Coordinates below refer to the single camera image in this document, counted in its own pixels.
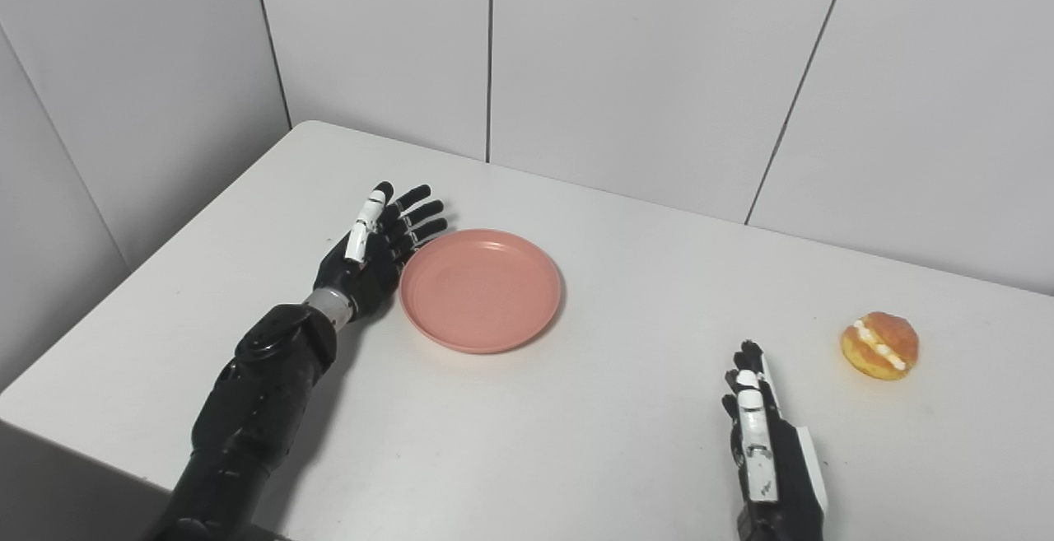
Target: bread roll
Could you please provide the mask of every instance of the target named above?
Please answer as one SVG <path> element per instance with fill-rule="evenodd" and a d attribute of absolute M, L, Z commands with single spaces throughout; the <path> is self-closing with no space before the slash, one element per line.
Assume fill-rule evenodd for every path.
<path fill-rule="evenodd" d="M 864 374 L 897 381 L 918 362 L 919 337 L 906 320 L 871 312 L 842 331 L 842 353 Z"/>

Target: tabletop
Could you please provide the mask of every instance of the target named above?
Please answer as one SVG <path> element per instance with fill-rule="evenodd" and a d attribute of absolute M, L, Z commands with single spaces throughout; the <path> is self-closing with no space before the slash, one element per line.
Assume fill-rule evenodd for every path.
<path fill-rule="evenodd" d="M 432 185 L 457 229 L 534 241 L 564 303 L 534 342 L 496 355 L 430 342 L 398 302 L 347 328 L 260 526 L 296 541 L 733 540 L 719 400 L 754 339 L 784 414 L 813 432 L 826 538 L 1047 536 L 1054 298 L 319 122 L 0 394 L 0 419 L 171 488 L 234 345 L 273 305 L 304 300 L 384 179 Z M 920 334 L 903 381 L 841 356 L 842 329 L 876 310 Z"/>

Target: white wall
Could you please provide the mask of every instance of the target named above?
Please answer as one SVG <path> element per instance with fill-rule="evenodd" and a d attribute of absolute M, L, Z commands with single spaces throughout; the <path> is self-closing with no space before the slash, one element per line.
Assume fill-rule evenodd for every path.
<path fill-rule="evenodd" d="M 838 0 L 752 223 L 1054 291 L 1052 0 Z"/>
<path fill-rule="evenodd" d="M 491 161 L 743 221 L 831 0 L 494 0 Z"/>
<path fill-rule="evenodd" d="M 483 160 L 488 0 L 265 0 L 293 123 Z"/>
<path fill-rule="evenodd" d="M 0 28 L 0 390 L 126 275 Z"/>
<path fill-rule="evenodd" d="M 134 268 L 289 130 L 259 0 L 0 0 Z"/>
<path fill-rule="evenodd" d="M 0 388 L 289 129 L 260 0 L 0 0 Z"/>

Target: black forearm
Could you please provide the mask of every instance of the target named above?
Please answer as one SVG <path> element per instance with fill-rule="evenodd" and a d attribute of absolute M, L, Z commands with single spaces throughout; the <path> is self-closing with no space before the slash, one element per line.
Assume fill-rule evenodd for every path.
<path fill-rule="evenodd" d="M 191 460 L 150 541 L 238 539 L 264 484 L 289 452 L 335 332 L 301 305 L 272 309 L 249 331 L 194 424 Z"/>

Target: robotic arm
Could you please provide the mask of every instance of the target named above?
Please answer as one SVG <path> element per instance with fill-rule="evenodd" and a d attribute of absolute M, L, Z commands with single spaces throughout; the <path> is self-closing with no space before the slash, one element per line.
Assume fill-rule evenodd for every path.
<path fill-rule="evenodd" d="M 336 358 L 336 334 L 394 292 L 417 249 L 447 228 L 421 186 L 388 204 L 374 189 L 353 229 L 326 255 L 314 290 L 279 305 L 246 333 L 191 433 L 193 451 L 150 541 L 229 541 L 249 525 L 264 485 L 293 444 L 311 390 Z"/>
<path fill-rule="evenodd" d="M 733 390 L 721 403 L 733 420 L 739 467 L 741 541 L 822 541 L 827 492 L 807 428 L 783 419 L 761 347 L 743 342 L 725 374 Z"/>

